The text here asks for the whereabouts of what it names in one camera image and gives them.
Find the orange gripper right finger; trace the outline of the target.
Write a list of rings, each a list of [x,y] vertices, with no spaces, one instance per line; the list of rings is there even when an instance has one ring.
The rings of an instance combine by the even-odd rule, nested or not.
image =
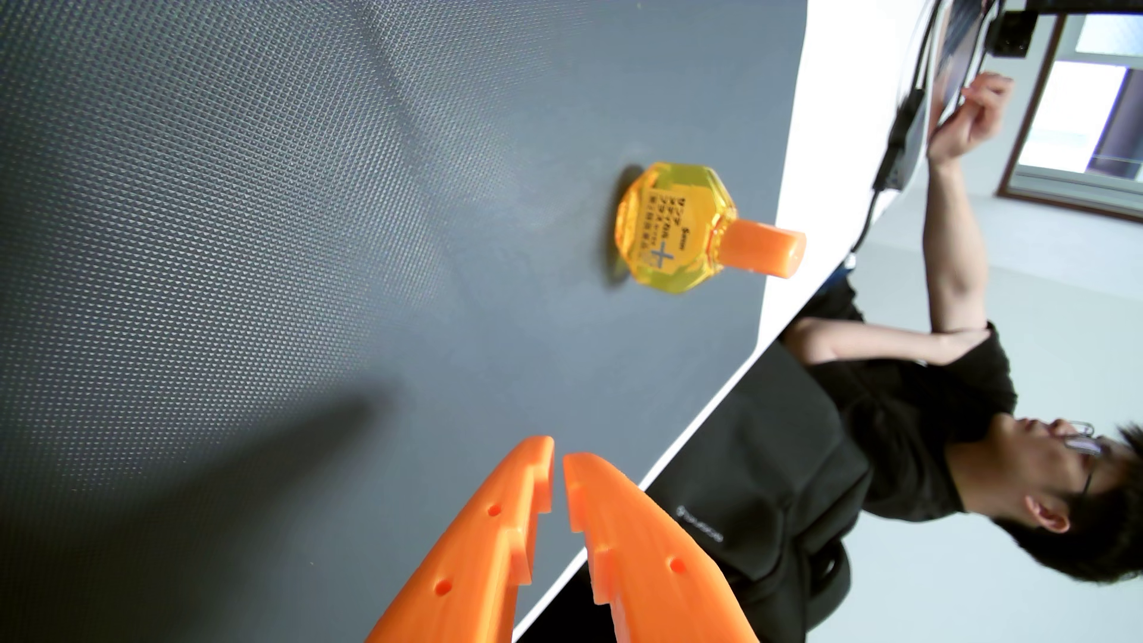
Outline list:
[[[612,463],[565,455],[563,487],[617,642],[759,641],[718,564]]]

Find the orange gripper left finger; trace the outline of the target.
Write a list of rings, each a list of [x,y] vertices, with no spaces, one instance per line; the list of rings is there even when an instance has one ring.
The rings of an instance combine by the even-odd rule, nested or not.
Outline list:
[[[523,439],[485,479],[379,617],[367,642],[512,642],[551,511],[554,441]]]

